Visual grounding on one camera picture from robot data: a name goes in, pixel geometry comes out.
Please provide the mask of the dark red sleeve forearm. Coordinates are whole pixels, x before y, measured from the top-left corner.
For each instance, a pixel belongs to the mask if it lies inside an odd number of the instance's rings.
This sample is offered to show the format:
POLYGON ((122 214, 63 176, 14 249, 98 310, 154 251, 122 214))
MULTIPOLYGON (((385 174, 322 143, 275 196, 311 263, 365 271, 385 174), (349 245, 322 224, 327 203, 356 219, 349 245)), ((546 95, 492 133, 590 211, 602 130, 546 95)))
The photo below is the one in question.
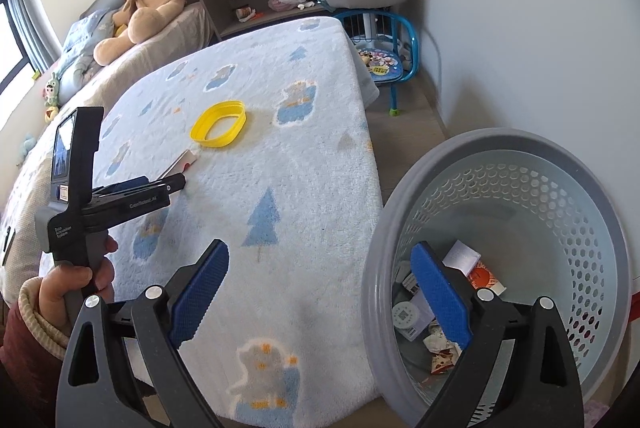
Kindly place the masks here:
POLYGON ((25 281, 10 307, 1 346, 1 397, 25 427, 55 425, 55 401, 68 336, 39 311, 42 279, 25 281))

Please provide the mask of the person's left hand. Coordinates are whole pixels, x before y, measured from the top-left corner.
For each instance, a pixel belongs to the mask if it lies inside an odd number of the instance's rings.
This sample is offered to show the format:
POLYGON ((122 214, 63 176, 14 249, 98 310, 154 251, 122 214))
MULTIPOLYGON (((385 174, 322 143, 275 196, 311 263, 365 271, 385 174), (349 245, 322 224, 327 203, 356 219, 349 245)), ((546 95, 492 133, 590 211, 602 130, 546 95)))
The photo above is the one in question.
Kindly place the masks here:
POLYGON ((110 259, 103 258, 99 270, 90 267, 61 264, 55 266, 41 281, 37 307, 40 315, 53 327, 65 335, 72 330, 72 320, 68 317, 65 296, 71 291, 96 286, 96 294, 106 302, 114 299, 114 266, 110 259))

